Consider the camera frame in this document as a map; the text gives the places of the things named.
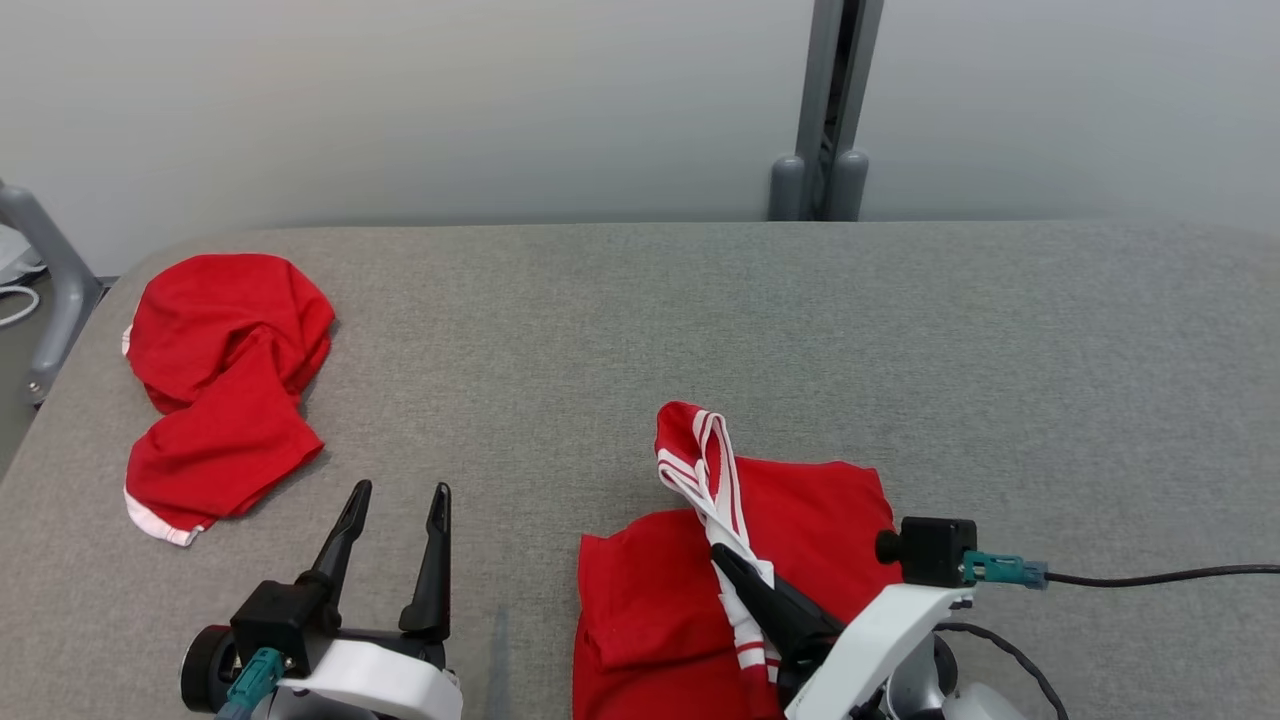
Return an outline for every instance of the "cable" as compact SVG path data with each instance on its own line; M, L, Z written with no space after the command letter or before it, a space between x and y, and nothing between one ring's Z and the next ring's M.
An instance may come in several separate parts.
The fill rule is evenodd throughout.
M1221 578L1224 575L1270 575L1280 574L1280 565L1219 565L1216 568L1201 568L1198 570L1179 570L1178 573L1164 573L1160 575L1142 575L1138 578L1082 578L1079 575L1064 575L1061 573L1044 573L1044 579L1051 583L1068 585L1083 585L1087 588L1137 588L1140 585L1158 585L1162 583L1176 583L1180 580L1196 580L1199 578Z
M1029 657L1023 655L1023 651L1014 647L1011 642L997 635L996 633L992 633L987 628L980 628L969 623L938 623L938 625L933 629L978 635L984 641L991 641L991 644L998 647L1009 655L1012 655L1014 660L1023 666L1023 670L1027 670L1032 678L1036 678L1036 684L1038 684L1041 687L1041 692L1044 693L1044 700L1047 700L1048 703L1053 706L1053 711L1057 712L1057 720L1070 720L1066 716L1066 707L1062 706L1062 698L1057 697L1057 693L1053 692L1053 685L1048 684L1048 678L1044 676L1044 673L1041 673L1041 669L1037 667Z
M32 313L35 313L36 307L40 306L40 293L37 293L36 291L31 290L29 287L23 287L20 284L10 284L10 286L0 287L0 296L3 296L3 295L28 295L28 296L31 296L31 305L27 305L26 307L23 307L22 310L18 310L13 315L9 315L8 318L0 318L0 328L6 328L6 327L17 323L18 320L22 320L27 315L31 315Z

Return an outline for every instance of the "gray table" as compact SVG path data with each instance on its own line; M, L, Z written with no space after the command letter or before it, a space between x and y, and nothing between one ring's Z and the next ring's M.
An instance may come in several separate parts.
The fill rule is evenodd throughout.
M283 255L340 318L306 400L324 455L188 550L134 529L122 479L156 419L119 352L148 278ZM468 719L566 717L580 533L676 498L659 405L735 448L873 465L899 514L988 551L1133 574L1280 559L1280 243L1100 223L298 229L164 251L95 313L0 482L0 715L172 719L187 642L306 566L375 482L343 615L393 628L436 480L456 496L448 648ZM1280 578L992 588L968 619L1076 717L1275 716ZM1012 661L965 678L1030 716Z

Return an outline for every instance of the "folded red shirt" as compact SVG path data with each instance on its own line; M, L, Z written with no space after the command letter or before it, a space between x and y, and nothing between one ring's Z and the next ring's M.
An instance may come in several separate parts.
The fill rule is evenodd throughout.
M200 255L147 284L125 355L165 416L129 455L134 524L191 544L320 452L297 405L333 319L316 286L271 255Z
M735 457L723 418L687 404L659 413L657 450L663 482L695 510L582 538L573 717L781 717L777 655L749 615L735 618L709 542L737 544L847 623L901 582L876 561L876 536L892 528L879 477Z

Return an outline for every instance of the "teal connector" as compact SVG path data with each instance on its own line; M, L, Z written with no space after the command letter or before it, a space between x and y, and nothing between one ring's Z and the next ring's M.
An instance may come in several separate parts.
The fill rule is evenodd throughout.
M269 647L259 650L227 691L227 705L218 710L215 720L248 720L282 676L284 656L280 651Z
M1048 588L1044 579L1047 562L1027 561L1016 555L988 555L970 550L964 553L964 580L974 583L1009 583L1033 591Z

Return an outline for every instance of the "black cable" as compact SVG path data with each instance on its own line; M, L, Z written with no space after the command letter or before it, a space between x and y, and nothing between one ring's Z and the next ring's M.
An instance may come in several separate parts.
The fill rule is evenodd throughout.
M1198 578L1220 578L1222 575L1260 575L1280 574L1280 565L1219 565L1217 568L1201 568L1198 570L1180 570L1178 573L1164 573L1160 575L1143 575L1140 578L1082 578L1079 575L1064 575L1061 573L1044 573L1044 579L1051 583L1068 585L1083 585L1087 588L1137 588L1140 585L1158 585L1161 583L1176 583L1180 580L1196 580Z
M1041 673L1041 669L1037 667L1029 657L1023 655L1023 651L1014 647L1011 642L997 635L996 633L992 633L987 628L980 628L969 623L938 623L938 625L933 629L978 635L984 641L991 641L991 644L998 647L1009 655L1012 655L1014 660L1023 666L1023 670L1027 670L1032 678L1036 678L1036 684L1038 684L1041 687L1041 692L1044 693L1044 700L1047 700L1048 703L1053 706L1053 711L1057 712L1057 720L1070 720L1066 716L1066 707L1062 706L1062 698L1057 697L1057 693L1053 692L1053 685L1048 684L1048 678L1044 676L1044 673Z

